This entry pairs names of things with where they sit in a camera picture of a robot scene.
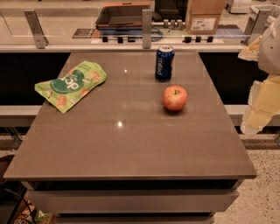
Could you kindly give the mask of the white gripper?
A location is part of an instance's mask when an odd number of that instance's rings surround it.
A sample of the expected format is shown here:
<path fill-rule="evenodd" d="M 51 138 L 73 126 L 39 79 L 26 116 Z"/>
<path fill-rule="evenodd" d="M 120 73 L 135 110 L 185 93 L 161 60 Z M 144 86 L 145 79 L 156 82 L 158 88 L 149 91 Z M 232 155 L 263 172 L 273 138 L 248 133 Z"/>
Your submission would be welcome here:
<path fill-rule="evenodd" d="M 270 74 L 264 81 L 254 81 L 241 120 L 241 132 L 254 135 L 280 111 L 280 16 L 262 36 L 239 52 L 238 58 L 258 61 L 259 68 Z"/>

